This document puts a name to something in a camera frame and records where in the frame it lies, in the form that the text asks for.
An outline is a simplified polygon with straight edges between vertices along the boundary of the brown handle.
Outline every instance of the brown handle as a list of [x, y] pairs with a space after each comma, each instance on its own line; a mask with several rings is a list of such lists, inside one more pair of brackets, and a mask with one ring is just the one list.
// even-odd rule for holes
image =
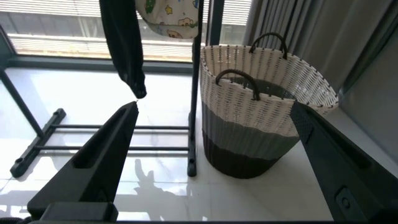
[[221, 77], [224, 76], [225, 74], [228, 74], [228, 73], [235, 73], [237, 75], [241, 75], [244, 78], [246, 78], [251, 83], [251, 85], [253, 86], [253, 100], [257, 100], [257, 101], [260, 100], [260, 91], [259, 91], [259, 88], [257, 87], [256, 82], [254, 81], [253, 77], [251, 77], [247, 73], [244, 73], [244, 72], [242, 72], [240, 70], [227, 69], [227, 70], [224, 70], [224, 71], [220, 72], [220, 74], [218, 74], [217, 77], [216, 77], [216, 84], [218, 85], [218, 83], [220, 82]]
[[249, 53], [253, 53], [253, 52], [254, 52], [254, 50], [256, 49], [256, 44], [260, 41], [260, 39], [262, 39], [262, 38], [264, 38], [264, 37], [266, 37], [266, 36], [269, 36], [269, 35], [274, 35], [274, 36], [278, 37], [278, 39], [282, 42], [282, 47], [283, 47], [283, 49], [284, 49], [284, 56], [283, 56], [283, 58], [287, 60], [287, 47], [286, 47], [285, 40], [284, 40], [284, 38], [283, 38], [281, 35], [279, 35], [278, 33], [275, 33], [275, 32], [269, 32], [269, 33], [262, 34], [261, 36], [259, 36], [259, 38], [257, 38], [257, 39], [253, 42], [253, 44], [252, 44], [252, 46], [251, 46], [251, 48], [250, 48], [250, 50], [249, 50]]

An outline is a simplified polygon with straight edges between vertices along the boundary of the window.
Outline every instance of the window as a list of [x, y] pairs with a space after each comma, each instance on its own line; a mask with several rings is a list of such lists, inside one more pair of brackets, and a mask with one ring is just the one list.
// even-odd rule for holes
[[[203, 21], [207, 21], [205, 1]], [[110, 58], [98, 0], [1, 0], [0, 24], [17, 53]], [[192, 40], [152, 32], [139, 16], [145, 60], [192, 61]], [[203, 42], [206, 24], [203, 25]]]
[[220, 44], [241, 45], [251, 0], [225, 0]]

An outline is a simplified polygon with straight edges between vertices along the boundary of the black basket bottom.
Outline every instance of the black basket bottom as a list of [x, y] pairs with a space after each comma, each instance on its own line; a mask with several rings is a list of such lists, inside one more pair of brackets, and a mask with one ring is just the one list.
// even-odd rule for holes
[[218, 171], [231, 177], [239, 179], [257, 177], [265, 173], [280, 159], [266, 160], [236, 154], [219, 148], [204, 131], [202, 134], [205, 155], [209, 163]]

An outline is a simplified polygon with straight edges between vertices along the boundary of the floor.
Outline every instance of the floor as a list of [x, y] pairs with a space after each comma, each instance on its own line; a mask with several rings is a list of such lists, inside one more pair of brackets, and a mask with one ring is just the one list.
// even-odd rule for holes
[[[64, 124], [102, 124], [121, 105], [135, 100], [115, 73], [8, 69], [39, 124], [62, 107]], [[191, 79], [148, 75], [148, 96], [138, 101], [138, 125], [187, 125]], [[35, 137], [0, 82], [0, 217], [26, 217], [27, 202], [71, 158], [74, 151], [46, 151], [19, 179], [9, 172]], [[398, 177], [398, 166], [340, 109], [327, 119]], [[203, 153], [197, 113], [198, 175], [187, 177], [184, 154], [129, 153], [114, 203], [118, 220], [332, 220], [301, 143], [265, 174], [239, 180], [219, 173]], [[59, 131], [48, 145], [81, 146], [93, 134]], [[185, 133], [136, 131], [134, 146], [186, 146]]]

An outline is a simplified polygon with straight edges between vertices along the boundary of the laundry basket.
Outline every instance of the laundry basket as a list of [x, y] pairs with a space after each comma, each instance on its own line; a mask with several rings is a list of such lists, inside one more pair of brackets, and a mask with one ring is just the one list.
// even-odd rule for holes
[[[283, 52], [256, 48], [267, 35], [282, 41]], [[251, 47], [204, 47], [200, 60], [206, 158], [232, 177], [261, 175], [299, 141], [289, 116], [295, 100], [321, 115], [338, 104], [322, 75], [287, 53], [276, 33], [260, 36]]]

